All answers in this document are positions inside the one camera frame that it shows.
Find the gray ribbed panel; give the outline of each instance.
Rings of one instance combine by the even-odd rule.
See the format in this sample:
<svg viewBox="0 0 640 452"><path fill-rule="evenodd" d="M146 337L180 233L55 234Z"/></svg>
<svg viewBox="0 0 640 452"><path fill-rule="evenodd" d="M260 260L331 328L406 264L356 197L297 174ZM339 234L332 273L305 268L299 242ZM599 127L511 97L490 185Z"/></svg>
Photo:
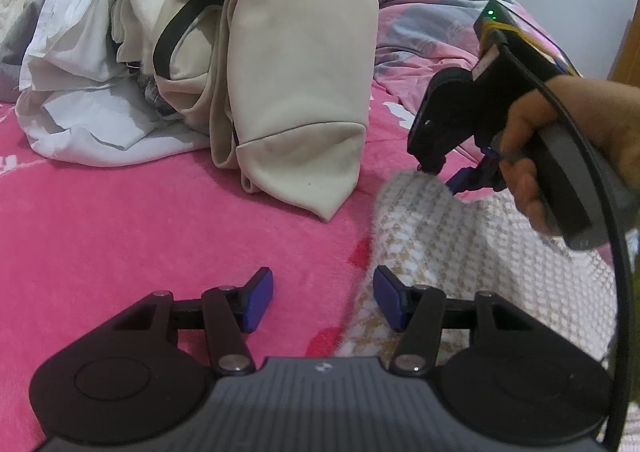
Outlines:
<svg viewBox="0 0 640 452"><path fill-rule="evenodd" d="M106 450L54 439L38 452ZM166 435L109 452L524 452L468 430L426 382L387 374L376 358L271 358L225 378ZM602 452L593 441L547 449Z"/></svg>

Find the black trim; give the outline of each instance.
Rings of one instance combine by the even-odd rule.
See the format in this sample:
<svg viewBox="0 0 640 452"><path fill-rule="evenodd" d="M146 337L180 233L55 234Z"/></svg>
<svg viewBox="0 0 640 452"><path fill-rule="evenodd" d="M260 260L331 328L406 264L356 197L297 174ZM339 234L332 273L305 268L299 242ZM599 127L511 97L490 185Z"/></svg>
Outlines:
<svg viewBox="0 0 640 452"><path fill-rule="evenodd" d="M225 0L190 0L174 18L169 21L161 33L154 49L154 70L156 75L171 80L169 66L175 47L194 20L209 6L222 7Z"/></svg>

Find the bed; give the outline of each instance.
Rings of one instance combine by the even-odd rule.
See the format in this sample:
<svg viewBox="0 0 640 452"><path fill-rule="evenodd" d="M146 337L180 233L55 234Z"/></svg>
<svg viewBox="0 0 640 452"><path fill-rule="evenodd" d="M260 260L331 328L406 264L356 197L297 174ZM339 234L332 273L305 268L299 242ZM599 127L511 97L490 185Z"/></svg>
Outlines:
<svg viewBox="0 0 640 452"><path fill-rule="evenodd" d="M430 77L476 62L471 24L487 2L379 1L360 177L329 223L266 194L247 196L207 150L115 169L42 158L14 106L0 104L0 442L8 450L29 452L44 439L28 400L33 371L154 290L197 298L269 266L273 301L247 340L256 362L337 351L369 266L376 195L391 175L416 165L406 137ZM447 156L440 178L478 156L465 143ZM182 334L179 345L206 354L199 336Z"/></svg>

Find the houndstooth fabric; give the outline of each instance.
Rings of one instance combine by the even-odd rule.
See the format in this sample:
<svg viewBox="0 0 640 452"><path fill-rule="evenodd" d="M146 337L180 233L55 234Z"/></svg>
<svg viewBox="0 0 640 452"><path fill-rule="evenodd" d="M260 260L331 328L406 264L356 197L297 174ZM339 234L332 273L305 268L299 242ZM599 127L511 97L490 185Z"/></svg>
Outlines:
<svg viewBox="0 0 640 452"><path fill-rule="evenodd" d="M597 360L615 328L614 276L597 252L570 252L561 239L533 231L508 192L475 203L455 199L436 177L403 172L376 202L367 279L338 356L380 355L388 362L399 336L373 298L371 278L384 264L405 285L428 284L448 297L491 290ZM468 345L468 333L445 330L438 363ZM640 416L629 413L620 450L640 452Z"/></svg>

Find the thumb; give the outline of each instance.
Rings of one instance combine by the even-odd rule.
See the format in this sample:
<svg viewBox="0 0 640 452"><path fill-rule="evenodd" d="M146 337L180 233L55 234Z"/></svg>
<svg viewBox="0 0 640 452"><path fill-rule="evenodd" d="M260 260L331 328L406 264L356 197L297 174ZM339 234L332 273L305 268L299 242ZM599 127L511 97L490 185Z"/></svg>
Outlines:
<svg viewBox="0 0 640 452"><path fill-rule="evenodd" d="M551 123L556 117L553 107L538 90L521 96L509 109L500 152L508 154L522 148L538 128Z"/></svg>

